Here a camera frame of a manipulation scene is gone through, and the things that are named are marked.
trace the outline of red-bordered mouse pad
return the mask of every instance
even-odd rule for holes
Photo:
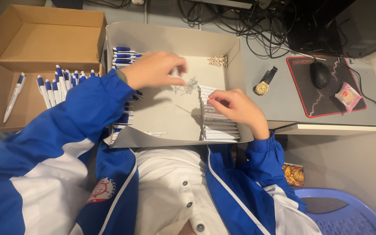
[[[335,94],[339,92],[344,82],[349,83],[361,94],[355,78],[348,68],[339,64],[337,56],[317,57],[326,59],[326,61],[319,61],[329,68],[332,75],[328,86],[322,89],[317,89],[311,82],[310,64],[314,62],[314,58],[305,56],[287,58],[305,114],[309,118],[315,118],[346,112],[345,106],[335,97]],[[362,109],[366,109],[366,104],[363,99],[360,99],[353,111]]]

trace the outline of white cardboard box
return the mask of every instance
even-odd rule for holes
[[[240,39],[233,35],[181,29],[159,25],[117,22],[107,26],[108,65],[111,69],[112,47],[130,47],[138,53],[167,51],[184,56],[188,73],[181,78],[186,82],[196,76],[199,84],[218,89],[239,88],[246,93],[243,77]],[[208,64],[212,56],[227,55],[228,66],[217,67]],[[134,101],[132,126],[121,130],[111,143],[111,136],[104,141],[112,148],[160,147],[223,143],[200,141],[201,109],[198,91],[183,94],[174,87],[141,89],[143,100]],[[253,140],[252,132],[244,124],[237,124],[239,142]],[[161,137],[149,136],[143,132],[166,132]]]

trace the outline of computer mouse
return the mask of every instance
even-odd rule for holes
[[[332,74],[329,68],[319,61],[314,61],[310,64],[310,77],[316,88],[325,88],[332,79]]]

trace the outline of packaged snack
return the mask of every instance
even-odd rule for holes
[[[339,93],[335,94],[335,97],[345,105],[347,112],[351,112],[362,98],[362,96],[346,82],[343,83],[342,89]]]

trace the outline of person's right hand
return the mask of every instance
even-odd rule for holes
[[[184,86],[185,82],[169,74],[177,67],[179,76],[187,72],[185,58],[165,51],[147,52],[132,65],[120,71],[127,77],[127,84],[134,90],[144,87],[162,87],[169,85]]]
[[[268,122],[263,112],[240,89],[216,90],[208,96],[207,104],[218,114],[237,123],[248,125],[257,140],[269,138]]]

